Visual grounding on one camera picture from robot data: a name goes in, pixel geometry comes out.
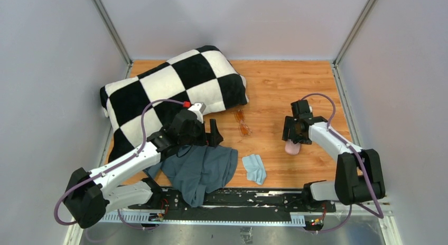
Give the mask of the pink glasses case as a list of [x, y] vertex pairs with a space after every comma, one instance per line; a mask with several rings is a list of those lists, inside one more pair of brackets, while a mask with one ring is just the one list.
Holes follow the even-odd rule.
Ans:
[[288, 140], [285, 144], [285, 152], [289, 155], [297, 155], [300, 152], [301, 144]]

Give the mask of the orange sunglasses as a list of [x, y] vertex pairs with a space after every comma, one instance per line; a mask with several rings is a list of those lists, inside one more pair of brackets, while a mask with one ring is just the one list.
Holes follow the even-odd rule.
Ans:
[[246, 124], [245, 114], [240, 109], [234, 112], [234, 117], [238, 123], [239, 130], [242, 136], [250, 136], [251, 130], [249, 126]]

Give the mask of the light blue cleaning cloth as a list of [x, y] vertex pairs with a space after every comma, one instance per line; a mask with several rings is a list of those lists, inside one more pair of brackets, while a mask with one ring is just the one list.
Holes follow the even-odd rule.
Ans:
[[263, 185], [267, 173], [261, 157], [257, 154], [251, 154], [243, 157], [242, 163], [247, 172], [247, 180], [255, 182], [257, 185]]

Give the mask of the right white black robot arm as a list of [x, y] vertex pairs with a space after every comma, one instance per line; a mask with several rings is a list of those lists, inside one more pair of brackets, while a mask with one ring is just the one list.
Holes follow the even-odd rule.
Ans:
[[323, 201], [344, 205], [360, 204], [386, 195], [380, 157], [374, 149], [363, 149], [333, 129], [327, 119], [315, 116], [307, 100], [291, 103], [292, 115], [285, 117], [282, 140], [285, 150], [298, 154], [302, 145], [319, 145], [336, 164], [333, 181], [316, 181], [303, 186], [302, 206], [315, 212]]

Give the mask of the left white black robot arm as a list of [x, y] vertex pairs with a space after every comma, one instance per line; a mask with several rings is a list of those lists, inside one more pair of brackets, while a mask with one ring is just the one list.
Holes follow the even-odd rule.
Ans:
[[215, 119], [206, 132], [203, 116], [192, 108], [181, 110], [167, 127], [144, 138], [141, 145], [111, 164], [86, 171], [75, 170], [69, 179], [62, 203], [82, 229], [98, 223], [105, 214], [132, 205], [150, 210], [162, 203], [162, 189], [152, 179], [132, 185], [122, 183], [139, 171], [176, 155], [183, 146], [216, 147], [223, 141]]

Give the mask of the grey blue crumpled garment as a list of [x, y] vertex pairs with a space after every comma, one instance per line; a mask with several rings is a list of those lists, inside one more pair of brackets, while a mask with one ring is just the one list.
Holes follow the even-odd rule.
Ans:
[[223, 188], [233, 178], [238, 165], [238, 151], [230, 147], [185, 146], [177, 155], [151, 166], [143, 172], [155, 178], [162, 171], [173, 188], [182, 193], [193, 207], [204, 203], [204, 197]]

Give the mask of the black white checkered pillow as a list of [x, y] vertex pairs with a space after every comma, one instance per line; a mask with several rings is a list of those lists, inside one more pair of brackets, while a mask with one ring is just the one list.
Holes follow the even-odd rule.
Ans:
[[170, 124], [181, 103], [202, 102], [205, 114], [246, 105], [246, 79], [214, 45], [205, 45], [143, 72], [106, 84], [99, 90], [104, 114], [113, 128], [109, 162], [139, 146]]

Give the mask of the black mounting base plate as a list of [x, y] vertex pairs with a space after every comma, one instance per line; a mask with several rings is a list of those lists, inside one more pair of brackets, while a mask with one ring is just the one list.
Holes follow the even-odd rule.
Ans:
[[180, 191], [164, 187], [158, 203], [135, 204], [130, 209], [160, 214], [168, 220], [289, 221], [295, 213], [303, 215], [306, 224], [336, 212], [332, 202], [305, 204], [300, 189], [236, 187], [206, 194], [204, 203], [196, 208], [185, 202]]

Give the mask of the aluminium frame rail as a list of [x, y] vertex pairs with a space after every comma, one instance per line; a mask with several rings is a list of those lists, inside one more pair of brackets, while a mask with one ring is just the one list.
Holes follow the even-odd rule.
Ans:
[[240, 225], [240, 226], [274, 226], [274, 227], [306, 227], [303, 215], [292, 214], [289, 221], [223, 221], [223, 220], [155, 220], [151, 212], [117, 211], [105, 214], [100, 220], [104, 223], [121, 223], [124, 220], [129, 224], [192, 224], [192, 225]]

